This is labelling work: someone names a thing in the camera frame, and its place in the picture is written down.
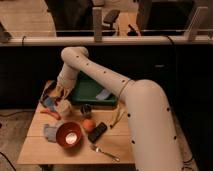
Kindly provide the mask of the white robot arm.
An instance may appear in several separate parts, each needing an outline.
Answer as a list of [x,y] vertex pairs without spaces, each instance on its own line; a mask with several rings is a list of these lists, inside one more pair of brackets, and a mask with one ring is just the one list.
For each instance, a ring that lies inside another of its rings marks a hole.
[[183,159],[164,90],[156,82],[134,81],[89,59],[84,47],[66,47],[57,85],[65,94],[82,71],[123,102],[127,109],[137,171],[183,171]]

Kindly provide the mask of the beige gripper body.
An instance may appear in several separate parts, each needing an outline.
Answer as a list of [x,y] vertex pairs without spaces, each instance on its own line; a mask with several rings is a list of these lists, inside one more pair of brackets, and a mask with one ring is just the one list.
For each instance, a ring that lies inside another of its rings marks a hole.
[[56,85],[55,91],[56,91],[56,96],[62,99],[66,99],[68,95],[70,94],[70,90],[62,87],[61,85]]

